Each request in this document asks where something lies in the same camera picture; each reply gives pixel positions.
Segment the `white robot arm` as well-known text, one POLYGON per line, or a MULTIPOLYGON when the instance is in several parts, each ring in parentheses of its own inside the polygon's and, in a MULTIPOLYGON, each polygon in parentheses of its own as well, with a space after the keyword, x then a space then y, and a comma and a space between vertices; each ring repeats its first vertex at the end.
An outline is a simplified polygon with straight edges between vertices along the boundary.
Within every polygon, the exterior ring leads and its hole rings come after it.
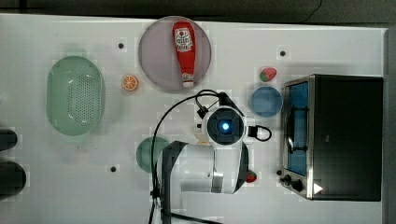
POLYGON ((246 183, 247 128, 240 111, 221 105, 202 120, 206 146, 174 141, 163 149, 159 159, 162 224, 191 221, 181 214, 183 192, 234 194, 246 183))

